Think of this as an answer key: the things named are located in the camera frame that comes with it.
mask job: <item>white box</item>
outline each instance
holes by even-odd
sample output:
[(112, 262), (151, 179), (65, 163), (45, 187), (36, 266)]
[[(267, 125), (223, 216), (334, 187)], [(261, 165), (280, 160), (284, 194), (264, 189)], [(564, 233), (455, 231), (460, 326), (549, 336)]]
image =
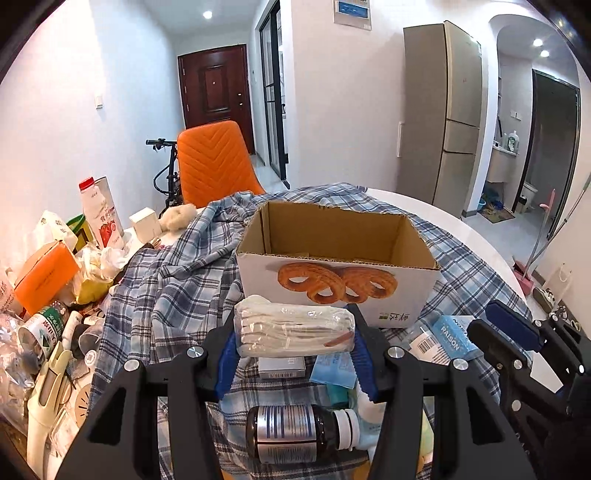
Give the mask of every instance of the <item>white box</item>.
[(374, 327), (416, 322), (440, 275), (406, 216), (309, 203), (264, 204), (237, 256), (246, 297), (296, 305), (357, 303)]
[(145, 208), (129, 217), (131, 225), (134, 227), (138, 240), (143, 244), (148, 243), (162, 234), (160, 223), (156, 213), (151, 208)]

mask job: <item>medicine bottle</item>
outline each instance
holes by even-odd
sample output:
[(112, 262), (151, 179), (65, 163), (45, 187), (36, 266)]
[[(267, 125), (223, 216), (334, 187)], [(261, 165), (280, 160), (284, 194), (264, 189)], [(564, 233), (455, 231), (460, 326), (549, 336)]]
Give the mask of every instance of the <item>medicine bottle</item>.
[(309, 463), (359, 443), (351, 409), (318, 405), (252, 407), (246, 417), (246, 449), (261, 463)]

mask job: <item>metal screw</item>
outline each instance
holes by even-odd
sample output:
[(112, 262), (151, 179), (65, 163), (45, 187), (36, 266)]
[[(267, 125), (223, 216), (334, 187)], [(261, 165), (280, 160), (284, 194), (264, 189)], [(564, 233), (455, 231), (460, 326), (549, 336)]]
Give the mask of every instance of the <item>metal screw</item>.
[(203, 352), (204, 350), (200, 346), (192, 346), (187, 350), (187, 355), (191, 358), (198, 358), (203, 355)]
[(388, 348), (388, 356), (392, 358), (402, 358), (404, 356), (404, 349), (399, 346), (392, 346)]
[(453, 361), (453, 367), (457, 370), (468, 370), (468, 362), (463, 358), (456, 358)]
[(134, 370), (137, 370), (139, 368), (139, 361), (136, 359), (127, 360), (125, 362), (125, 365), (123, 366), (123, 368), (125, 368), (128, 372), (132, 372)]

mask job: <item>wall sign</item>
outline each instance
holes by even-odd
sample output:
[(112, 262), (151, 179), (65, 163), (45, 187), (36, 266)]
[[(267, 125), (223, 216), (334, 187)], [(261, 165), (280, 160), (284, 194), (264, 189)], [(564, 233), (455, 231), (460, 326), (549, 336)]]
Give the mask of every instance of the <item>wall sign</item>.
[(371, 30), (369, 0), (333, 0), (335, 23)]

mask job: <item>fluffy toy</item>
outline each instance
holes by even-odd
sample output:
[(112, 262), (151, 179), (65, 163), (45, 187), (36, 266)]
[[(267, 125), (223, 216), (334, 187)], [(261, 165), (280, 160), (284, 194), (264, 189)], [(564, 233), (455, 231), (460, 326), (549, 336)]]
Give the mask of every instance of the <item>fluffy toy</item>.
[(186, 205), (170, 207), (158, 221), (163, 232), (174, 232), (187, 228), (196, 216), (197, 208), (192, 203), (188, 203)]

